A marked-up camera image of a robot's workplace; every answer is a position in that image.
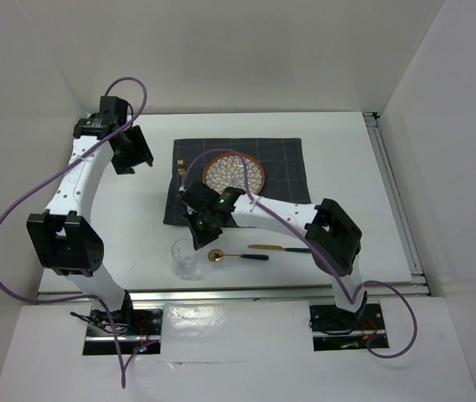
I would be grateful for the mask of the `floral patterned plate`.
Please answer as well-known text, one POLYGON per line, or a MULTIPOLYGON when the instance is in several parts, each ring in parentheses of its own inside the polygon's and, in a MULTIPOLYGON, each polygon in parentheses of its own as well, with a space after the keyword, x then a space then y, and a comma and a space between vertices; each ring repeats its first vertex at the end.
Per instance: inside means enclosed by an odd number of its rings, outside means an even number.
POLYGON ((217 193, 222 193, 225 188, 245 188, 247 183, 251 193, 258 194, 262 191, 266 175, 262 165, 253 157, 242 155, 246 162, 232 153, 223 153, 214 157, 205 167, 203 183, 217 193))

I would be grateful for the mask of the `gold fork green handle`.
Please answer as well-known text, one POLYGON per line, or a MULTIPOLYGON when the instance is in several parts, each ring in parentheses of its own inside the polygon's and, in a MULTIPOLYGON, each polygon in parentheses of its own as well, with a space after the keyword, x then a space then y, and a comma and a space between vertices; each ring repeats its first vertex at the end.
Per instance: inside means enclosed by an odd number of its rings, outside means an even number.
POLYGON ((186 167, 185 167, 185 162, 183 159, 179 159, 177 161, 177 170, 178 170, 178 176, 180 178, 184 178, 186 174, 186 167))

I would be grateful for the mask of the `clear drinking glass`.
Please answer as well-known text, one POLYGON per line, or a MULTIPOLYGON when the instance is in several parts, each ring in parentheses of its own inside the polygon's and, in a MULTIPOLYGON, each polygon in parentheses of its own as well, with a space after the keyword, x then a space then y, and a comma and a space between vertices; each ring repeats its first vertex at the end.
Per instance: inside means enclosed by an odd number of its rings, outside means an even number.
POLYGON ((198 281, 203 276, 199 257, 189 239, 176 240, 171 247, 173 272, 181 280, 198 281))

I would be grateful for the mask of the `dark grey checked cloth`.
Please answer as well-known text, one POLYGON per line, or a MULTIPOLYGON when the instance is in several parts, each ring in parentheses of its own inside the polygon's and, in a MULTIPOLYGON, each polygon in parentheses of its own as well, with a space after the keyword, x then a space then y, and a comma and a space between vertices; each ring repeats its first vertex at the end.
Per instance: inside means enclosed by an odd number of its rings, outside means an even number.
POLYGON ((183 160, 185 167, 198 156, 190 169, 187 183, 200 180, 204 168, 212 159, 219 156, 214 148, 232 149, 255 158, 265 173, 265 183, 260 195, 266 198, 309 204, 311 202, 307 176, 303 160, 302 142, 299 138, 204 138, 176 139, 173 143, 172 178, 168 187, 163 222, 171 226, 185 226, 184 212, 179 202, 178 161, 183 160))

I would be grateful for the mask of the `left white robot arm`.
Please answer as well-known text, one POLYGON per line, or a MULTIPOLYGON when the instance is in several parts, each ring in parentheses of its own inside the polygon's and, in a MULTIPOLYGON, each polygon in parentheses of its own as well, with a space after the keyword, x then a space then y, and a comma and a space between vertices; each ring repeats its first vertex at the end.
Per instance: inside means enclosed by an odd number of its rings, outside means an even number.
POLYGON ((103 145, 98 143, 126 124, 129 109, 126 100, 104 95, 99 111, 78 121, 70 158, 75 167, 63 176, 44 212, 29 215, 26 224, 41 265, 92 295, 94 316, 117 334, 132 330, 136 315, 128 291, 104 266, 105 246, 91 226, 91 209, 107 166, 124 175, 133 174, 140 164, 153 164, 140 126, 128 126, 103 145))

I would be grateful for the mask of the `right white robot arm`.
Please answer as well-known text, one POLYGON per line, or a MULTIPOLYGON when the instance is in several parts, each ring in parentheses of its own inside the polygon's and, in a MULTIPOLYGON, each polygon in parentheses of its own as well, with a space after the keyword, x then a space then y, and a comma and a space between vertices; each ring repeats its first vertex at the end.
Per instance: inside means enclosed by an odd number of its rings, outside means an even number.
POLYGON ((240 188, 217 193, 199 181, 181 187, 179 200, 196 250, 216 241, 226 227, 264 229, 301 240, 315 265, 332 278, 339 325, 353 328, 363 321, 367 293, 359 269, 362 231, 336 201, 293 204, 240 188))

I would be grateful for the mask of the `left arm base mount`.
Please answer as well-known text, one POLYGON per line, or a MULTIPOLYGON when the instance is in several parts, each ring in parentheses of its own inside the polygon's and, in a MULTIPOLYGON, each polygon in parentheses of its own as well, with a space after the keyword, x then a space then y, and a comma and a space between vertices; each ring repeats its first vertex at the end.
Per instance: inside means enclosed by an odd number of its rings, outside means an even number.
MULTIPOLYGON (((116 355, 111 324, 103 312, 93 310, 85 315, 70 312, 70 315, 86 325, 82 349, 84 356, 116 355)), ((162 308, 132 310, 129 322, 122 320, 116 323, 121 353, 160 354, 162 325, 162 308)))

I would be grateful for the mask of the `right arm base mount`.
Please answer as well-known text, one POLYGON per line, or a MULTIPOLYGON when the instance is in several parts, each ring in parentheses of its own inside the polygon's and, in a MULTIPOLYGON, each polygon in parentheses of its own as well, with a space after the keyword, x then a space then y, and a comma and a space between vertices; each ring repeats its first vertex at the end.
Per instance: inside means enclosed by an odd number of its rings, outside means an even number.
POLYGON ((315 352, 366 349, 369 341, 372 348, 389 347, 379 303, 369 303, 356 322, 337 313, 334 304, 310 305, 309 313, 315 352))

